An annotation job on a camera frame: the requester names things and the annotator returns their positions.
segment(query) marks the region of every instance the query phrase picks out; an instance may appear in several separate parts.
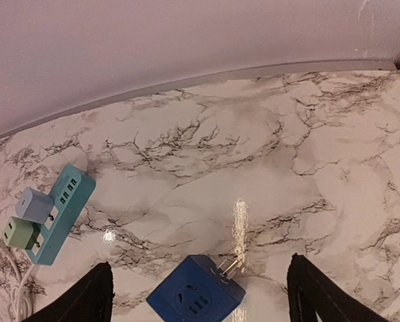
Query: white cable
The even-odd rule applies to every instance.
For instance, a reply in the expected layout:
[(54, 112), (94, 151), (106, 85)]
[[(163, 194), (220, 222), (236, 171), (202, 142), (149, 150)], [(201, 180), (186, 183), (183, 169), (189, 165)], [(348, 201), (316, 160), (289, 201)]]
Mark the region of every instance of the white cable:
[(21, 322), (24, 319), (27, 319), (30, 315), (32, 315), (32, 300), (28, 293), (28, 288), (26, 287), (26, 282), (28, 278), (31, 276), (33, 269), (36, 267), (32, 264), (27, 272), (24, 274), (24, 277), (21, 279), (21, 274), (19, 273), (17, 264), (13, 259), (13, 255), (8, 247), (3, 242), (0, 242), (1, 249), (6, 254), (9, 263), (15, 272), (15, 278), (17, 279), (18, 285), (15, 285), (9, 294), (10, 301), (7, 306), (7, 314), (8, 316), (15, 317), (15, 322)]

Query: white wall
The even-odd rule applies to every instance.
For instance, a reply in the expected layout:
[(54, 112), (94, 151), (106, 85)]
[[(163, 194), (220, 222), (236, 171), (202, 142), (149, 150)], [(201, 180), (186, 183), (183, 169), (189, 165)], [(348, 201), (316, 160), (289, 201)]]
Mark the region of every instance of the white wall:
[(0, 0), (0, 134), (179, 79), (399, 51), (400, 0)]

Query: green plug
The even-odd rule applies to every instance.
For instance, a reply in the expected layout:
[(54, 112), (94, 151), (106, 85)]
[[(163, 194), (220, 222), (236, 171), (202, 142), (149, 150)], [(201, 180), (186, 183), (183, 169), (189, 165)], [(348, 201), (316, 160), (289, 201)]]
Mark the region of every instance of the green plug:
[(6, 246), (30, 250), (36, 243), (39, 227), (27, 220), (10, 217), (3, 230), (3, 241)]

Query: plug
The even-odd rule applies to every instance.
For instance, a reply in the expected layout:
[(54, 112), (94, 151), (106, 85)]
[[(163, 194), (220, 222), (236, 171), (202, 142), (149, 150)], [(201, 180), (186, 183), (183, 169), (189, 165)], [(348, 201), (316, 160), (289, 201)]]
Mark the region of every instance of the plug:
[(245, 290), (206, 255), (187, 256), (146, 299), (164, 321), (220, 322), (241, 302)]
[(49, 196), (54, 206), (43, 225), (38, 243), (26, 250), (30, 260), (39, 265), (54, 263), (75, 221), (95, 189), (95, 181), (85, 172), (67, 164), (58, 176)]
[(52, 197), (31, 188), (25, 188), (15, 205), (19, 218), (34, 223), (45, 223), (54, 206)]
[(34, 223), (17, 217), (10, 217), (3, 230), (6, 246), (30, 250), (36, 243), (39, 228)]

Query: marble tabletop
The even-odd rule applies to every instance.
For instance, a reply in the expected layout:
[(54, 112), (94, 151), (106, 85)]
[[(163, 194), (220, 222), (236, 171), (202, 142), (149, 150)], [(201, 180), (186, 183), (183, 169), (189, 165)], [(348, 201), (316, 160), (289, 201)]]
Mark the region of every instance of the marble tabletop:
[[(3, 138), (0, 235), (22, 190), (47, 193), (66, 163), (97, 188), (54, 265), (29, 281), (35, 311), (108, 261), (113, 321), (158, 322), (145, 298), (186, 255), (236, 254), (247, 293), (226, 321), (288, 321), (297, 252), (400, 321), (400, 72), (177, 89)], [(14, 283), (0, 249), (0, 321)]]

